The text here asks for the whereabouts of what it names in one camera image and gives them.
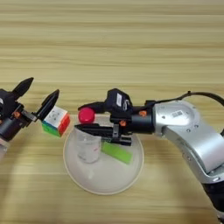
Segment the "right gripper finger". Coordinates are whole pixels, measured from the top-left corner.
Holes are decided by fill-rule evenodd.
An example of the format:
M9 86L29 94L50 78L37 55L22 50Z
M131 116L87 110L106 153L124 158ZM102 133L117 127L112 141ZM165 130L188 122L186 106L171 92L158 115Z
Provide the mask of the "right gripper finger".
M78 107L78 110L81 110L84 108L90 108L96 114L103 114L107 111L107 104L105 101L95 101L95 102L84 104L84 105Z
M117 133L112 127L101 126L98 123L76 124L75 128L92 136L117 137Z

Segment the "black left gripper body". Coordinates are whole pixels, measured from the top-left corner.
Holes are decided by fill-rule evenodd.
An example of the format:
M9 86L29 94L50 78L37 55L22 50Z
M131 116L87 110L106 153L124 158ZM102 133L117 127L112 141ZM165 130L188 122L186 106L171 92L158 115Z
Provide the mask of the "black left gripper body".
M9 142L24 127L38 120L35 113L28 112L23 105L19 105L9 116L0 122L0 137Z

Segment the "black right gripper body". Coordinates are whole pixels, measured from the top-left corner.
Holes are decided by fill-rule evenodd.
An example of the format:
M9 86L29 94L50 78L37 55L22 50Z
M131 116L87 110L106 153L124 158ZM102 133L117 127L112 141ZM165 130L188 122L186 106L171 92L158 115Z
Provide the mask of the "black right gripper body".
M153 134L153 113L151 109L140 110L130 117L111 115L110 121L114 124L111 143L131 146L132 134Z

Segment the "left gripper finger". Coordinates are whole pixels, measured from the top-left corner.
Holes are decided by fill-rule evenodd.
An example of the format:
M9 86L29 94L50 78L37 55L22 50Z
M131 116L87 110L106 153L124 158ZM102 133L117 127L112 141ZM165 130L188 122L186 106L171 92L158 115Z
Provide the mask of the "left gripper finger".
M14 94L15 98L19 98L23 96L30 88L34 78L28 78L25 80L22 80L13 90L12 93Z
M41 121L43 121L47 115L51 112L53 109L55 103L57 102L59 98L60 91L57 89L51 94L49 94L45 100L42 102L40 109L37 112L37 118Z

